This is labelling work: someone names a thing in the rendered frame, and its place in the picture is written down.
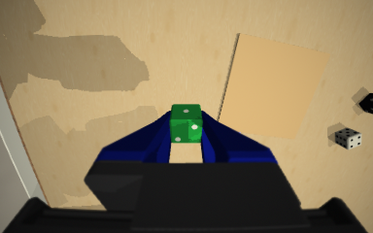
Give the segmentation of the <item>green die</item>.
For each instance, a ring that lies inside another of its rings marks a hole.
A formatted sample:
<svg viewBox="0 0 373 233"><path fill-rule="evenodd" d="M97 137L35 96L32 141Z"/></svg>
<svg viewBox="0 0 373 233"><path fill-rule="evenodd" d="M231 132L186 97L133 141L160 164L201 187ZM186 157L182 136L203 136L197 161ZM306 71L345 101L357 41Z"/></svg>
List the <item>green die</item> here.
<svg viewBox="0 0 373 233"><path fill-rule="evenodd" d="M202 115L199 104L173 104L170 116L172 143L200 143Z"/></svg>

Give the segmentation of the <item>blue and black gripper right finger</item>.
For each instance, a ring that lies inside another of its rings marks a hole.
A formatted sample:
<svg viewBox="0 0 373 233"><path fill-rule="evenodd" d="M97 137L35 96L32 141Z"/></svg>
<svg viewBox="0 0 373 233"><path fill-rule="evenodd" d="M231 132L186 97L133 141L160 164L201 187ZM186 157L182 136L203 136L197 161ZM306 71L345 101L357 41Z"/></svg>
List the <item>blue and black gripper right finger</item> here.
<svg viewBox="0 0 373 233"><path fill-rule="evenodd" d="M201 111L201 115L203 124L200 144L203 163L275 162L278 164L271 149L265 145L216 121L204 111Z"/></svg>

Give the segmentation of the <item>tan flat mat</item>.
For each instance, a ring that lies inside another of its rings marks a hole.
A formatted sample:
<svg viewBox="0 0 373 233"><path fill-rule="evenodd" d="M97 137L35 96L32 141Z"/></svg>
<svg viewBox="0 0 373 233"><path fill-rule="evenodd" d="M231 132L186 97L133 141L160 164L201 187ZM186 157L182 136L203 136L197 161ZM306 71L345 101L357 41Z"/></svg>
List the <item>tan flat mat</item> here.
<svg viewBox="0 0 373 233"><path fill-rule="evenodd" d="M295 138L330 53L239 33L218 122Z"/></svg>

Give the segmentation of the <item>black die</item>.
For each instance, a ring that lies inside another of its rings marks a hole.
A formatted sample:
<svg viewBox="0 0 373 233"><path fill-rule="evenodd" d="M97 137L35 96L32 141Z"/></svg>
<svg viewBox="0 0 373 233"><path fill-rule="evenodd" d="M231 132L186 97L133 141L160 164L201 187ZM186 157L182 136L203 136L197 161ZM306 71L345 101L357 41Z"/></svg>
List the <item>black die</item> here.
<svg viewBox="0 0 373 233"><path fill-rule="evenodd" d="M373 114L373 93L369 93L359 105L366 113Z"/></svg>

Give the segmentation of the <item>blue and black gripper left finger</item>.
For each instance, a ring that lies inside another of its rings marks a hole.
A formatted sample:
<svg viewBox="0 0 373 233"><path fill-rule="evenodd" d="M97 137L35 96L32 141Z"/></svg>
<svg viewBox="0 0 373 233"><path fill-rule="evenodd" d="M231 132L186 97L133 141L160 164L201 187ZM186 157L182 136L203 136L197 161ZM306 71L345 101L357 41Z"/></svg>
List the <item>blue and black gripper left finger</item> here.
<svg viewBox="0 0 373 233"><path fill-rule="evenodd" d="M102 148L94 162L98 160L141 160L169 163L172 144L170 116L171 111L168 111L156 121Z"/></svg>

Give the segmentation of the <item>white die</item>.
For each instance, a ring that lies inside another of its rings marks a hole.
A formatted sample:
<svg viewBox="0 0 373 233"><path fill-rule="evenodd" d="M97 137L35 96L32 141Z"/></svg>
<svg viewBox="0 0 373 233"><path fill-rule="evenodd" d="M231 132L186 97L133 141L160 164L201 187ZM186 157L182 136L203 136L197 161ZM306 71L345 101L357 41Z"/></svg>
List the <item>white die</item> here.
<svg viewBox="0 0 373 233"><path fill-rule="evenodd" d="M361 145L361 133L350 128L335 132L335 144L350 150Z"/></svg>

